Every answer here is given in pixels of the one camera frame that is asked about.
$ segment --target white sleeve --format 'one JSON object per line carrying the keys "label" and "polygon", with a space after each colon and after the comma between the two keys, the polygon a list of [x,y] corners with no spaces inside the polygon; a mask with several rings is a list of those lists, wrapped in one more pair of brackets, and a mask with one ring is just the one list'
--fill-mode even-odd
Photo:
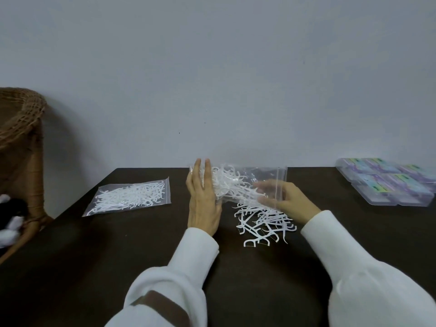
{"label": "white sleeve", "polygon": [[180,306],[193,327],[207,326],[206,298],[201,289],[218,255],[218,243],[199,228],[188,228],[168,266],[152,267],[142,272],[127,292],[124,308],[106,327],[170,327],[159,313],[145,305],[131,305],[154,290]]}
{"label": "white sleeve", "polygon": [[373,258],[330,211],[313,217],[301,234],[330,275],[331,327],[434,327],[433,298],[400,270]]}

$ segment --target left hand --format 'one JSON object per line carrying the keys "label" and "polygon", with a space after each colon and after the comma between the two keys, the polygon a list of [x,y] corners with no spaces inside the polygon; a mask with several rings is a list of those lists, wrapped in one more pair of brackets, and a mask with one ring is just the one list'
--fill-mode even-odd
{"label": "left hand", "polygon": [[221,218],[221,201],[216,202],[210,160],[206,159],[204,162],[204,186],[201,185],[200,164],[201,159],[197,159],[192,173],[189,172],[186,179],[186,186],[191,194],[188,228],[199,228],[213,236]]}

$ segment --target wicker chair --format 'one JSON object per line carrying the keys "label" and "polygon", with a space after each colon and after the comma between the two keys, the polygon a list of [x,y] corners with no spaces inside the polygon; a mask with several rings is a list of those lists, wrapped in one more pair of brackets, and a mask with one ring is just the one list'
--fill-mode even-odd
{"label": "wicker chair", "polygon": [[44,210],[41,116],[47,103],[24,88],[0,88],[0,194],[24,199],[29,216],[0,264],[53,219]]}

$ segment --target plastic bag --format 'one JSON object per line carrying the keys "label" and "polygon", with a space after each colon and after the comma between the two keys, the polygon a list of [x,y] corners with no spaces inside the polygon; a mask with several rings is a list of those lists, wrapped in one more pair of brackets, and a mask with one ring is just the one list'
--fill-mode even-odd
{"label": "plastic bag", "polygon": [[[282,201],[282,187],[276,183],[260,193],[253,183],[273,179],[286,181],[287,167],[241,167],[222,164],[212,167],[212,182],[217,200],[243,203],[255,200],[259,195]],[[200,168],[200,176],[204,181],[204,166]]]}
{"label": "plastic bag", "polygon": [[144,183],[113,183],[98,188],[83,217],[171,203],[170,178]]}

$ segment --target hand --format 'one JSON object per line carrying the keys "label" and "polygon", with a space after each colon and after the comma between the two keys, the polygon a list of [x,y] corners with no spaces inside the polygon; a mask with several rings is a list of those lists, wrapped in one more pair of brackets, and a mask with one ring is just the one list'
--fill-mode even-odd
{"label": "hand", "polygon": [[191,194],[188,228],[196,227],[213,236],[221,218],[221,201],[215,202],[211,161],[206,159],[204,162],[204,186],[201,185],[200,163],[201,159],[195,161],[193,171],[188,173],[186,179],[186,186]]}
{"label": "hand", "polygon": [[270,208],[278,209],[302,224],[306,224],[310,219],[321,212],[321,210],[291,182],[271,179],[256,182],[253,186],[259,188],[259,192],[263,192],[271,187],[280,186],[283,192],[283,201],[261,196],[258,198],[259,203]]}

